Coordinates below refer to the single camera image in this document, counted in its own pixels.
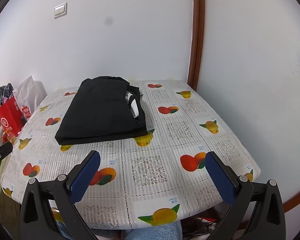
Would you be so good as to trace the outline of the black white blue jacket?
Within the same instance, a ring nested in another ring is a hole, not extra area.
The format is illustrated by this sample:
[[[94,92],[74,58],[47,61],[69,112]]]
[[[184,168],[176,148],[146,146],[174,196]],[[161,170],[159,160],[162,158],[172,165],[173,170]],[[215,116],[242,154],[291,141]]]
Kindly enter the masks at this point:
[[[121,77],[84,80],[55,140],[59,145],[129,139],[147,135],[146,117],[138,87]]]

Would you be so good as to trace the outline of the red paper gift bag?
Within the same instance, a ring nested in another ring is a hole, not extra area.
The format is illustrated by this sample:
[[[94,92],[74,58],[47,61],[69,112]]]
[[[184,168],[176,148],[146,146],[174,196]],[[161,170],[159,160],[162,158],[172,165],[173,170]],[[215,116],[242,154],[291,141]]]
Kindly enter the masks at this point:
[[[23,114],[15,97],[9,98],[0,106],[0,124],[5,132],[11,132],[17,138],[24,126]]]

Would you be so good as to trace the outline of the plaid cloth bundle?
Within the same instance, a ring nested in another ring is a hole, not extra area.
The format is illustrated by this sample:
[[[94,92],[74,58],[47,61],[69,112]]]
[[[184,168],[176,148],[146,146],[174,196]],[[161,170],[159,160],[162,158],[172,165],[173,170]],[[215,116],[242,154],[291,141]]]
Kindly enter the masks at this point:
[[[0,107],[13,96],[13,86],[11,83],[0,87]]]

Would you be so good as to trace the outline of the white plastic bag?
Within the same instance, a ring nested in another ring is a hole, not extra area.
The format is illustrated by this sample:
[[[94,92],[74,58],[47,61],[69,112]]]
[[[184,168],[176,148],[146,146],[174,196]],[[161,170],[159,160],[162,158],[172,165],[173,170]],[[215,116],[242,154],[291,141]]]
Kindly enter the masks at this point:
[[[25,120],[28,120],[45,98],[45,90],[30,75],[13,90],[14,98]]]

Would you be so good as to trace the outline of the light blue trouser leg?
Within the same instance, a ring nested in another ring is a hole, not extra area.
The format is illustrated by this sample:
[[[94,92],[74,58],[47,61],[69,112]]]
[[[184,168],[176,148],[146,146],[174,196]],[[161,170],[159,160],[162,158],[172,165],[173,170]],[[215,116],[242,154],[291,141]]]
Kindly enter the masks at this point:
[[[181,222],[130,230],[91,229],[98,239],[183,239]]]

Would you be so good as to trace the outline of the fruit print tablecloth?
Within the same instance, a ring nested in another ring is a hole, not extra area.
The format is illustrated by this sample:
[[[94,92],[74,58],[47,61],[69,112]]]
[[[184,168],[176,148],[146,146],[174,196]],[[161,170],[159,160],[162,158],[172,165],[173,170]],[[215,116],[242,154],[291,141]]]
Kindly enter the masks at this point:
[[[221,117],[186,83],[137,81],[147,134],[125,140],[61,146],[55,140],[77,87],[49,94],[21,131],[1,176],[2,190],[21,203],[31,178],[67,174],[92,150],[101,164],[76,204],[89,227],[145,228],[196,215],[222,199],[204,166],[215,152],[237,175],[261,170]]]

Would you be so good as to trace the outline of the white wall light switch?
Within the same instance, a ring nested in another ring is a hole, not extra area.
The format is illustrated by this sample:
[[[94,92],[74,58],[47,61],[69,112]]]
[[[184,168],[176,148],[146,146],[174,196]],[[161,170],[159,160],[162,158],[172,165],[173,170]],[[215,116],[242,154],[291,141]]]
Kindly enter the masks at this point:
[[[54,10],[53,10],[54,18],[57,19],[62,16],[65,16],[67,14],[67,7],[68,7],[68,4],[66,2],[54,7]]]

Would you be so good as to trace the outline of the brown wooden door frame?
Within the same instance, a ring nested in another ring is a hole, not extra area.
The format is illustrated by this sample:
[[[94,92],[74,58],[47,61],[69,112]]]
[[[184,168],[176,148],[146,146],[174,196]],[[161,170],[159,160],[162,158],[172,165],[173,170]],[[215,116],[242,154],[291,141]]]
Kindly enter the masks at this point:
[[[196,90],[200,74],[205,30],[205,0],[193,0],[192,41],[187,84]]]

